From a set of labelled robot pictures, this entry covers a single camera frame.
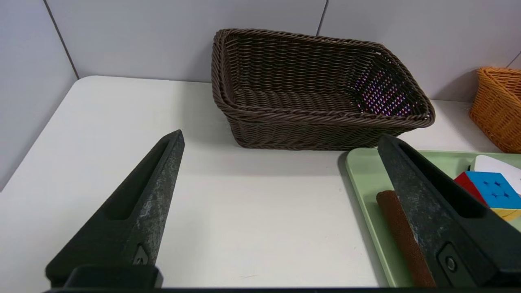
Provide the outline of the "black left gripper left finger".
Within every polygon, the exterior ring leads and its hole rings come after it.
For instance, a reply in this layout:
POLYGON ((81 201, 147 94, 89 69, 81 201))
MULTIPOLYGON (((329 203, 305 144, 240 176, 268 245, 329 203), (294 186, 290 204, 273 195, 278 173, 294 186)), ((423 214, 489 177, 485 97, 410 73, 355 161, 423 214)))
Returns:
POLYGON ((184 153, 162 137, 45 267, 52 287, 161 287, 155 263, 184 153))

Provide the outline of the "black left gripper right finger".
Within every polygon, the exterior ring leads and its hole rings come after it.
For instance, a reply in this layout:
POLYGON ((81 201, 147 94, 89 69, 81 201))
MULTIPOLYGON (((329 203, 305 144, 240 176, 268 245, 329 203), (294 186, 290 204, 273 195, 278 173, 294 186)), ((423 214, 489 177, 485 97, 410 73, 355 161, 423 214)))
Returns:
POLYGON ((519 287, 520 232, 404 141, 379 139, 393 190, 377 203, 415 284, 519 287))

